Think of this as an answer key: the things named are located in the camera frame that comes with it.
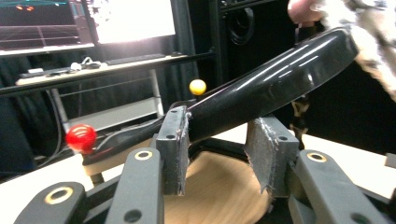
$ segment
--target metal bracket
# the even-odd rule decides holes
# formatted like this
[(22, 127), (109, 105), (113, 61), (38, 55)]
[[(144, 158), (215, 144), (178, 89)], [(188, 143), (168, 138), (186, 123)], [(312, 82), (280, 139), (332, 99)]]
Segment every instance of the metal bracket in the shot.
[(273, 197), (288, 197), (285, 173), (289, 161), (294, 161), (299, 141), (274, 116), (250, 121), (244, 150), (254, 174)]
[(131, 152), (106, 223), (163, 223), (162, 189), (160, 152), (149, 147)]
[(184, 195), (189, 165), (189, 113), (186, 106), (170, 110), (156, 139), (163, 159), (165, 195)]
[(293, 223), (387, 223), (330, 156), (303, 150), (290, 169)]

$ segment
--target electronic equipment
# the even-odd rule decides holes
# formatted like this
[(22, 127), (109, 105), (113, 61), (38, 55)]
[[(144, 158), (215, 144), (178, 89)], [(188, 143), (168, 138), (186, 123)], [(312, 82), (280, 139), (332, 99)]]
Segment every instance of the electronic equipment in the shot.
[(90, 47), (80, 1), (0, 1), (0, 56)]

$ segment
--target wooden surface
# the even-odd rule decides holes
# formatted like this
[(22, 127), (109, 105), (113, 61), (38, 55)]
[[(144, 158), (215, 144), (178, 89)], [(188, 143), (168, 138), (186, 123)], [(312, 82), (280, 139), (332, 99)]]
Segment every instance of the wooden surface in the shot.
[(270, 202), (246, 163), (209, 152), (191, 164), (186, 183), (186, 196), (165, 196), (165, 223), (255, 223)]
[[(217, 138), (245, 142), (246, 125)], [(389, 198), (396, 187), (396, 169), (384, 166), (385, 157), (306, 135), (309, 149), (331, 155), (355, 184)], [(92, 188), (82, 158), (76, 155), (0, 185), (0, 223), (13, 223), (42, 189), (62, 181)], [(122, 165), (103, 172), (105, 180), (120, 174)], [(268, 197), (260, 195), (250, 167), (235, 159), (204, 152), (188, 169), (186, 196), (165, 196), (165, 223), (254, 223), (266, 210)]]

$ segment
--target hand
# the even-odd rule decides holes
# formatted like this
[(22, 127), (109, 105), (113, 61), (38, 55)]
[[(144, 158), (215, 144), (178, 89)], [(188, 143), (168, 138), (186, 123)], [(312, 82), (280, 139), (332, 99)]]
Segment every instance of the hand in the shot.
[(302, 26), (321, 20), (326, 29), (347, 27), (358, 47), (356, 62), (396, 102), (395, 0), (290, 0), (288, 12)]

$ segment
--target round hole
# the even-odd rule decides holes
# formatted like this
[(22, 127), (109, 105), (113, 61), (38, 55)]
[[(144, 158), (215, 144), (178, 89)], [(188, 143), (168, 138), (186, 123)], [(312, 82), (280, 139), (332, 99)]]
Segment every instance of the round hole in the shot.
[(142, 213), (139, 210), (131, 210), (125, 213), (124, 221), (126, 223), (135, 223), (136, 221), (140, 220), (142, 217)]
[(67, 194), (67, 190), (62, 189), (62, 190), (59, 190), (59, 191), (53, 193), (53, 194), (50, 196), (50, 198), (51, 198), (52, 200), (56, 200), (56, 199), (62, 198), (62, 197), (63, 197), (64, 195), (66, 195), (66, 194)]
[(145, 161), (152, 157), (152, 152), (150, 151), (139, 151), (134, 155), (134, 158), (139, 161)]
[(308, 153), (306, 156), (311, 161), (325, 162), (327, 160), (326, 157), (315, 152)]
[(140, 158), (145, 158), (145, 157), (147, 157), (149, 154), (147, 153), (147, 152), (142, 152), (142, 153), (140, 153), (139, 154), (139, 157)]
[(47, 194), (46, 198), (44, 199), (44, 202), (48, 204), (62, 203), (66, 201), (68, 198), (70, 198), (72, 194), (73, 194), (73, 189), (71, 189), (70, 187), (60, 187), (54, 189), (49, 194)]
[(354, 213), (351, 215), (351, 218), (359, 224), (371, 224), (370, 220), (362, 214)]

